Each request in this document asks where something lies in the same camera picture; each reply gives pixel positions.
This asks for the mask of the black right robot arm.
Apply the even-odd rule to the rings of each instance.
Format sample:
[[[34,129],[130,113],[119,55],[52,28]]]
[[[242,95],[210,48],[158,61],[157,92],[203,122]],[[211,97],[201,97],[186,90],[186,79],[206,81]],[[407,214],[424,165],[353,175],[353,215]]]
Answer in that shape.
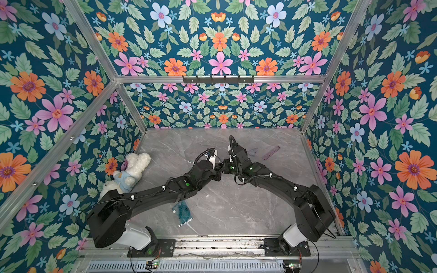
[[[336,220],[335,211],[317,185],[299,185],[275,174],[265,165],[253,162],[247,150],[232,135],[229,137],[228,152],[224,173],[232,174],[236,184],[251,184],[265,189],[293,208],[295,223],[278,239],[282,251],[296,248],[305,241],[318,241]]]

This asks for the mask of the grey triangle ruler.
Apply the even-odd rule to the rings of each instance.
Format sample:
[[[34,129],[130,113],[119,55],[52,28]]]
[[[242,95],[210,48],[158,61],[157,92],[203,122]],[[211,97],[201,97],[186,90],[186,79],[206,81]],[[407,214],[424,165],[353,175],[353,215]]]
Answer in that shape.
[[[255,157],[257,155],[259,148],[253,148],[247,151],[249,157]]]

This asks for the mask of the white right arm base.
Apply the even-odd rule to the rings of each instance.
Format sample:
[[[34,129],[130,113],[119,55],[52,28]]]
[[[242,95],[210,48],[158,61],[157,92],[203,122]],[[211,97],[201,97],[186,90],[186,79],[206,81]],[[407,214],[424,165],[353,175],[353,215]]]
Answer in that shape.
[[[282,239],[292,248],[297,247],[300,243],[307,241],[307,237],[299,230],[297,224],[289,226],[283,233]]]

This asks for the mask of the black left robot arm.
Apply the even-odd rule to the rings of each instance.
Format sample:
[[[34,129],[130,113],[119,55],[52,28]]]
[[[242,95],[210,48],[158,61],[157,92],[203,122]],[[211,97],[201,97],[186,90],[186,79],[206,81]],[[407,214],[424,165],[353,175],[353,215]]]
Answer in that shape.
[[[161,205],[189,199],[209,182],[219,181],[223,164],[216,159],[216,149],[210,148],[195,159],[186,174],[171,177],[160,187],[129,193],[108,191],[87,218],[94,246],[102,249],[121,245],[135,250],[156,247],[158,241],[153,230],[129,220]]]

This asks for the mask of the purple straight ruler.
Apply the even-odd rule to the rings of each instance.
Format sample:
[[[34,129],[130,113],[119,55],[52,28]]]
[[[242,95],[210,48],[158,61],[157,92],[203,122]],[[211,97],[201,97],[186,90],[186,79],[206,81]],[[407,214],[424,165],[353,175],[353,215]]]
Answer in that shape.
[[[271,158],[276,152],[278,152],[281,149],[280,146],[275,146],[271,150],[269,150],[265,155],[262,156],[263,160],[268,160]]]

